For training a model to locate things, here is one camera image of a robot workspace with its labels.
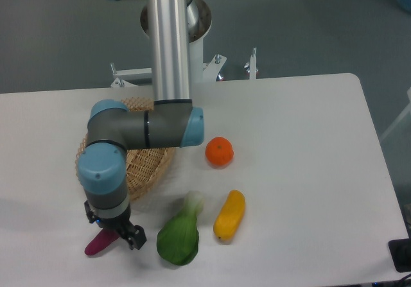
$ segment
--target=black object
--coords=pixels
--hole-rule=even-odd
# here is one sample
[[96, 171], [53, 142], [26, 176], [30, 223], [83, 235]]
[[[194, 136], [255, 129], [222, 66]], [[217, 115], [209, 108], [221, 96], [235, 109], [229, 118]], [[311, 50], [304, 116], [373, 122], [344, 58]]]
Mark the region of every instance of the black object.
[[116, 231], [120, 238], [126, 240], [130, 250], [133, 248], [139, 250], [144, 243], [146, 243], [146, 233], [144, 232], [142, 226], [133, 225], [130, 222], [130, 205], [123, 213], [115, 218], [99, 218], [91, 210], [88, 201], [85, 201], [84, 209], [90, 224], [97, 222], [98, 226], [101, 228]]
[[411, 272], [411, 239], [388, 242], [394, 266], [398, 272]]

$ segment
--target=black cable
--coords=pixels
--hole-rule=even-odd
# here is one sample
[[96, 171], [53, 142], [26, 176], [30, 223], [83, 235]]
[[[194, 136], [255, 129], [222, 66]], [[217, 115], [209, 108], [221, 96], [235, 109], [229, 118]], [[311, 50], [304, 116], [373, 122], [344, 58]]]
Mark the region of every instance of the black cable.
[[392, 287], [403, 287], [405, 280], [409, 279], [411, 277], [411, 274], [408, 274], [406, 276], [404, 276], [402, 279], [400, 279], [396, 284], [394, 284]]

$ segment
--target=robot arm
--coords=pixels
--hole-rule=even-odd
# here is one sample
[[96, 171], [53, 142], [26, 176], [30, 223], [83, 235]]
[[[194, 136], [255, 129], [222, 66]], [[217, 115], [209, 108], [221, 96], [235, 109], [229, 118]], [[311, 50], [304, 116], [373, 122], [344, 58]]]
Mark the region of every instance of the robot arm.
[[148, 0], [154, 109], [130, 112], [118, 101], [95, 104], [78, 176], [90, 223], [115, 230], [130, 249], [146, 241], [130, 222], [127, 150], [199, 145], [204, 140], [202, 109], [189, 98], [187, 0]]

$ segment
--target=gray floor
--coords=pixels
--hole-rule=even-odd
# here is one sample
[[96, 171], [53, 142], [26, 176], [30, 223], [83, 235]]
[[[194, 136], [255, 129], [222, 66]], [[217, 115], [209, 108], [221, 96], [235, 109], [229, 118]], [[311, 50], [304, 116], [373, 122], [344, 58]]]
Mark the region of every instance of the gray floor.
[[[204, 1], [213, 15], [205, 60], [227, 56], [226, 79], [246, 78], [242, 67], [257, 46], [260, 78], [356, 74], [378, 135], [407, 105], [411, 13], [396, 0]], [[0, 92], [108, 87], [110, 62], [117, 69], [150, 67], [139, 25], [144, 5], [0, 0]], [[390, 169], [403, 187], [411, 185], [406, 169]], [[411, 202], [411, 190], [402, 192], [402, 201]]]

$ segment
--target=orange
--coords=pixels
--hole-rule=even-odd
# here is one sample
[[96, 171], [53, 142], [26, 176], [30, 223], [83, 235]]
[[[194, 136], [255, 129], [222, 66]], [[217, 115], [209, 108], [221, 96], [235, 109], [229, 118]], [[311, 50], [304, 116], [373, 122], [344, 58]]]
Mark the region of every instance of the orange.
[[215, 137], [207, 144], [205, 157], [213, 165], [224, 166], [231, 162], [234, 157], [234, 150], [227, 139]]

